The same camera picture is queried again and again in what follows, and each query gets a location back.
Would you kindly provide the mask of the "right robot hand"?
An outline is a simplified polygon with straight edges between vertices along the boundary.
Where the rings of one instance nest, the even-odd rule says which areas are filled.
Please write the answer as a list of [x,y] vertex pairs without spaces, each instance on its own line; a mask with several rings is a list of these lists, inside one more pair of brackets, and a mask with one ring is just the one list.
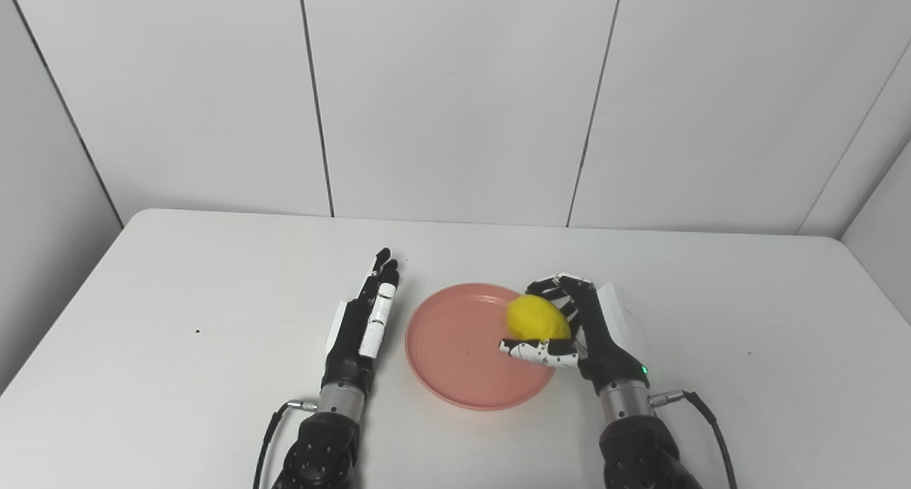
[[579,276],[557,273],[532,281],[526,295],[550,305],[561,322],[560,334],[513,332],[500,340],[499,352],[521,362],[550,368],[575,368],[601,392],[612,383],[637,381],[650,388],[648,369],[618,343],[595,285]]

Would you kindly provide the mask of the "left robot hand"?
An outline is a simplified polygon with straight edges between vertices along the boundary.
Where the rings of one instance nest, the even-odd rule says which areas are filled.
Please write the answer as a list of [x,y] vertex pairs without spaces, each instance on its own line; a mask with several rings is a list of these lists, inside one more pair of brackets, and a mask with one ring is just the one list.
[[357,297],[342,302],[330,330],[321,389],[354,387],[368,396],[401,275],[390,248],[381,249]]

